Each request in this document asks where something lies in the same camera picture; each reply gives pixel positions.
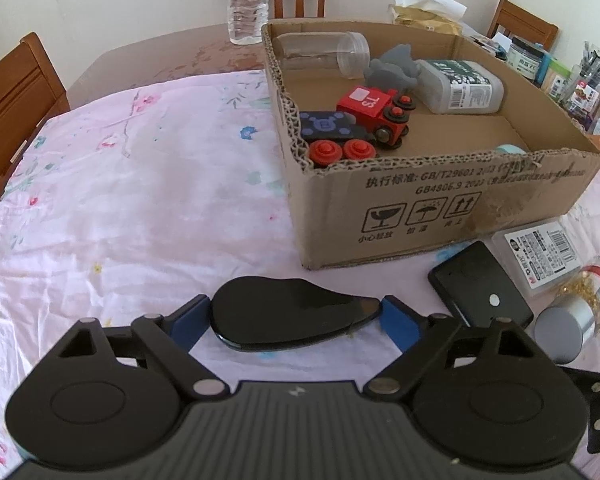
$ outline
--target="cardboard box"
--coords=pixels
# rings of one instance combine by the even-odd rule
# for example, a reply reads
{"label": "cardboard box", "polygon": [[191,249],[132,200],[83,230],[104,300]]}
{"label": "cardboard box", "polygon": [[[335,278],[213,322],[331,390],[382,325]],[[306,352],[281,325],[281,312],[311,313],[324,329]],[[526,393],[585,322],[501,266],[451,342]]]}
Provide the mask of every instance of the cardboard box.
{"label": "cardboard box", "polygon": [[[275,37],[352,30],[372,57],[411,43],[415,59],[473,60],[498,76],[505,98],[489,116],[413,112],[402,147],[316,170],[300,137],[300,110],[335,110],[359,81],[337,70],[283,72]],[[279,20],[264,29],[267,79],[289,205],[309,269],[393,258],[566,213],[600,169],[600,152],[539,89],[459,36],[385,23]],[[527,155],[493,152],[516,144]]]}

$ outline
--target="bottle with gold flakes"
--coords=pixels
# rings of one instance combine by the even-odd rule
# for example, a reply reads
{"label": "bottle with gold flakes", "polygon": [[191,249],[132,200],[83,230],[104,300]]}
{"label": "bottle with gold flakes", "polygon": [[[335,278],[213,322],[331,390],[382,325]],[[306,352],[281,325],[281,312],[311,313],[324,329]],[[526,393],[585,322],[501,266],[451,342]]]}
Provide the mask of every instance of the bottle with gold flakes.
{"label": "bottle with gold flakes", "polygon": [[538,346],[557,364],[573,361],[600,333],[600,254],[558,290],[536,320]]}

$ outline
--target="black teardrop-shaped object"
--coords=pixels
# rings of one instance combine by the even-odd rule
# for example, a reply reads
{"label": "black teardrop-shaped object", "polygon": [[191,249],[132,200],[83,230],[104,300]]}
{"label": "black teardrop-shaped object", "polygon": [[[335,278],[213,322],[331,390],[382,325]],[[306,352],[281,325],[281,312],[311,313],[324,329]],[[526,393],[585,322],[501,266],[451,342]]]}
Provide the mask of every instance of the black teardrop-shaped object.
{"label": "black teardrop-shaped object", "polygon": [[356,330],[381,310],[376,298],[333,292],[305,280],[242,276],[216,292],[211,327],[236,350],[281,350]]}

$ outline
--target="transparent cylindrical container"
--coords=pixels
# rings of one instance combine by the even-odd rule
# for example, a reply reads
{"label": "transparent cylindrical container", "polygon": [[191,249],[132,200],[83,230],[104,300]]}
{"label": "transparent cylindrical container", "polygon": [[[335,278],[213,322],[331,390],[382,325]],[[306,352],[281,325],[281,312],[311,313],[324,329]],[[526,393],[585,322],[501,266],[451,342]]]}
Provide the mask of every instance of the transparent cylindrical container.
{"label": "transparent cylindrical container", "polygon": [[274,40],[283,70],[332,68],[348,79],[364,77],[370,54],[366,38],[358,32],[288,32]]}
{"label": "transparent cylindrical container", "polygon": [[560,286],[536,320],[538,346],[557,364],[573,361],[600,333],[600,254]]}

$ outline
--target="black lid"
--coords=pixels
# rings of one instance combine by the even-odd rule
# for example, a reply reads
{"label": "black lid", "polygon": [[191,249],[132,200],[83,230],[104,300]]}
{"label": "black lid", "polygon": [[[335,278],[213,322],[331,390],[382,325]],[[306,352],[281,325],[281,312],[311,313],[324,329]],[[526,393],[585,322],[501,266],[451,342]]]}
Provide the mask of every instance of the black lid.
{"label": "black lid", "polygon": [[541,48],[535,46],[533,43],[527,40],[524,40],[523,38],[514,36],[511,39],[511,43],[513,43],[515,46],[520,47],[522,50],[525,50],[532,56],[539,57],[541,59],[544,57],[544,51]]}

